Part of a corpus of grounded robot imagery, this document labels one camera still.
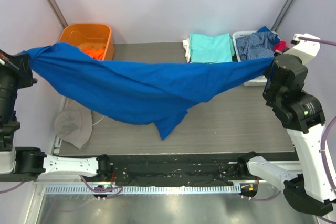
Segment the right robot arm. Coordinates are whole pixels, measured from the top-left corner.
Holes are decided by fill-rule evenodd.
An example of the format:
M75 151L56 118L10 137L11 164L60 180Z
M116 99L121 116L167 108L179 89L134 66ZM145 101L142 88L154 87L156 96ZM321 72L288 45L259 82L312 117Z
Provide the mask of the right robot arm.
M275 186L296 211L325 216L335 203L335 172L327 146L329 127L320 101L303 90L308 68L294 55L275 56L265 72L263 97L281 121L295 147L302 167L300 174L289 172L250 152L238 159L242 179L261 178Z

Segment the blue t shirt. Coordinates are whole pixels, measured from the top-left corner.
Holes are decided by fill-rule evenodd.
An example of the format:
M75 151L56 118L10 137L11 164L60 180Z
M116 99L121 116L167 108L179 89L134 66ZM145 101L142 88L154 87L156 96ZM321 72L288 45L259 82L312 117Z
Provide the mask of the blue t shirt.
M161 139L190 108L261 76L272 62L98 61L67 43L28 49L27 54L31 69L61 95L119 122L154 124Z

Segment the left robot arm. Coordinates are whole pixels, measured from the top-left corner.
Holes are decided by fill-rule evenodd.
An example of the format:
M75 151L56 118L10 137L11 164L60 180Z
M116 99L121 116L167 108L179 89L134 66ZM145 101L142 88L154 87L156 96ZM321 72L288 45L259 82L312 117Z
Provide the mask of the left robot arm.
M69 158L47 155L37 147L15 147L14 135L20 129L14 110L17 91L37 83L27 53L10 55L1 51L1 181L29 182L42 175L71 175L107 181L112 166L107 155Z

